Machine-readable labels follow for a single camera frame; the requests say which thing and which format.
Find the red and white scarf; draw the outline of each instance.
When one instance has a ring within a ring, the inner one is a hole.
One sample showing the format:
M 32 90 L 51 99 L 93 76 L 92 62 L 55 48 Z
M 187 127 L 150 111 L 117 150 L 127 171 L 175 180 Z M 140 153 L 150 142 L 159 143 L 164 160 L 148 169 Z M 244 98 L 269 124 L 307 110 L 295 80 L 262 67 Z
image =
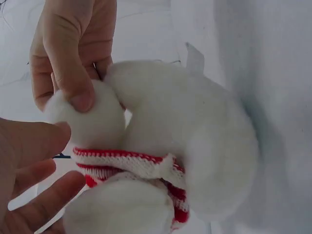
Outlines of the red and white scarf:
M 122 150 L 73 149 L 72 158 L 85 174 L 90 188 L 106 181 L 122 178 L 162 183 L 172 199 L 175 216 L 170 233 L 188 221 L 190 209 L 186 198 L 184 169 L 172 154 L 155 157 Z

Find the white backdrop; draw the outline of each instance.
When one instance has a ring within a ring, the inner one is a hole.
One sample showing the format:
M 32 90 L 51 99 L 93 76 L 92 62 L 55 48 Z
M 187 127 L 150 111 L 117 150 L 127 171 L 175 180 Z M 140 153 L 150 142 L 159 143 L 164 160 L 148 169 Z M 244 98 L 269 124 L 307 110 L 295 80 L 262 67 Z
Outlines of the white backdrop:
M 262 156 L 249 198 L 213 234 L 312 233 L 312 1 L 172 0 L 178 53 L 237 92 Z

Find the plush ear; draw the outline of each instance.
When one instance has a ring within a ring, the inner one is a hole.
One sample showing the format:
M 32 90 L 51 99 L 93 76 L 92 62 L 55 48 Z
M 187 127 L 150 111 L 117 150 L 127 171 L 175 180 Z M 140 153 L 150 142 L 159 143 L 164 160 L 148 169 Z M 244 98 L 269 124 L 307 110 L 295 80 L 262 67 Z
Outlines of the plush ear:
M 116 149 L 125 129 L 124 110 L 111 87 L 93 80 L 96 100 L 88 113 L 77 112 L 62 91 L 48 101 L 45 114 L 50 123 L 67 122 L 72 131 L 70 142 L 85 149 Z
M 67 234 L 166 234 L 174 217 L 167 191 L 123 179 L 85 191 L 65 210 Z

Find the white plush toy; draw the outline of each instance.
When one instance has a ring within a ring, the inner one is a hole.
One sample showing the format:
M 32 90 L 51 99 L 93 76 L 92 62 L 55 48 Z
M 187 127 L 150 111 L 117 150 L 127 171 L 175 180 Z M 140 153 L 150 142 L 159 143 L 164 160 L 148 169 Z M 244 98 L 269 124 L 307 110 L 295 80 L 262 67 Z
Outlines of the white plush toy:
M 210 222 L 246 198 L 258 144 L 230 92 L 158 61 L 116 63 L 93 84 L 90 112 L 76 112 L 61 91 L 45 110 L 71 126 L 72 158 L 91 187 L 66 208 L 67 234 L 168 234 L 189 207 Z M 119 102 L 133 114 L 127 128 Z

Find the red stripe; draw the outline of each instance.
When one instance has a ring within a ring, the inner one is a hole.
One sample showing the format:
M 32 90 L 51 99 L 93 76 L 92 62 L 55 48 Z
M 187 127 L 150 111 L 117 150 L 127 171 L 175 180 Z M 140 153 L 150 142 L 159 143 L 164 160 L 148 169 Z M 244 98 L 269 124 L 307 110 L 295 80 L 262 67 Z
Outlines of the red stripe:
M 98 183 L 96 183 L 91 176 L 85 175 L 84 177 L 86 179 L 86 184 L 89 186 L 89 188 L 93 188 L 98 185 Z
M 102 154 L 104 154 L 104 157 L 107 157 L 106 154 L 109 154 L 109 157 L 117 157 L 117 156 L 128 156 L 130 154 L 130 157 L 136 157 L 136 158 L 142 158 L 146 159 L 148 161 L 155 161 L 155 163 L 160 163 L 163 161 L 162 157 L 155 157 L 147 154 L 141 154 L 141 153 L 135 153 L 130 151 L 124 151 L 124 150 L 90 150 L 90 149 L 79 149 L 75 147 L 73 149 L 73 152 L 76 156 L 80 156 L 79 154 L 100 154 L 99 157 L 103 157 Z
M 172 196 L 176 197 L 179 200 L 186 200 L 186 191 L 184 189 L 177 188 L 166 180 L 162 179 L 161 181 L 166 185 Z
M 185 212 L 181 209 L 175 207 L 175 220 L 180 223 L 186 223 L 189 220 L 190 214 L 189 212 Z

